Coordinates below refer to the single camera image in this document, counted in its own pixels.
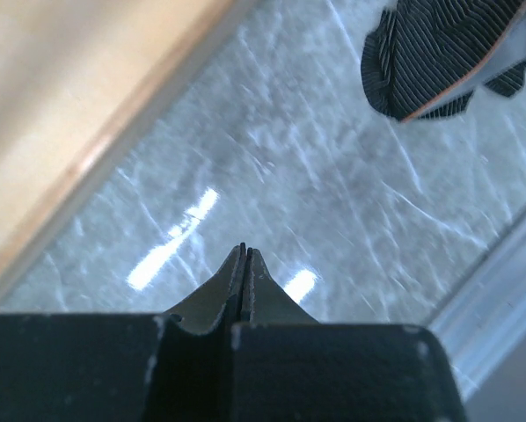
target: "black plastic part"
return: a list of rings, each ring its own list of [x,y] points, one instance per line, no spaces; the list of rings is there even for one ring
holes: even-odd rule
[[[464,412],[432,334],[318,324],[242,244],[161,315],[0,316],[0,421],[20,420],[462,421]]]

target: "gray marble tile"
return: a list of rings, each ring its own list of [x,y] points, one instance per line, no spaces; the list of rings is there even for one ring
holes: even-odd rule
[[[425,320],[526,204],[526,88],[378,115],[383,5],[261,2],[0,310],[167,309],[245,241],[319,320]]]

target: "marble floor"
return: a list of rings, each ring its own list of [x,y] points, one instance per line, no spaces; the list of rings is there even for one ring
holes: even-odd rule
[[[526,86],[378,115],[360,57],[385,3],[260,2],[0,310],[168,309],[245,241],[321,321],[425,321],[526,204]]]

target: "wooden trim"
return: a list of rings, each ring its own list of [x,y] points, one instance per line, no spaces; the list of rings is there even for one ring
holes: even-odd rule
[[[35,3],[48,7],[53,1]],[[82,0],[70,1],[85,3]],[[150,127],[153,120],[177,97],[191,76],[233,31],[255,1],[172,0],[172,10],[166,16],[167,25],[180,19],[176,11],[184,10],[189,14],[189,25],[182,28],[180,33],[173,33],[169,37],[161,60],[153,62],[146,76],[136,81],[135,88],[128,90],[128,95],[113,108],[113,113],[102,128],[93,137],[79,141],[82,148],[69,158],[57,178],[47,181],[46,189],[39,193],[35,203],[26,207],[23,218],[11,221],[6,241],[0,244],[0,298]],[[120,1],[120,7],[134,7],[130,5],[132,3],[133,0]],[[159,5],[160,0],[148,0],[144,3],[150,3],[152,12],[159,13],[163,10]],[[194,8],[195,13],[192,17],[191,8]],[[7,189],[8,184],[21,184],[30,189],[30,178],[9,178],[4,174],[1,180],[3,184],[0,185],[0,190]],[[4,212],[9,205],[5,202],[0,204]],[[22,201],[15,204],[16,207],[24,205]]]

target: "wooden floor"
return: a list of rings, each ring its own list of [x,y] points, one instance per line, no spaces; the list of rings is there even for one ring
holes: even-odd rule
[[[253,3],[0,0],[0,295]]]

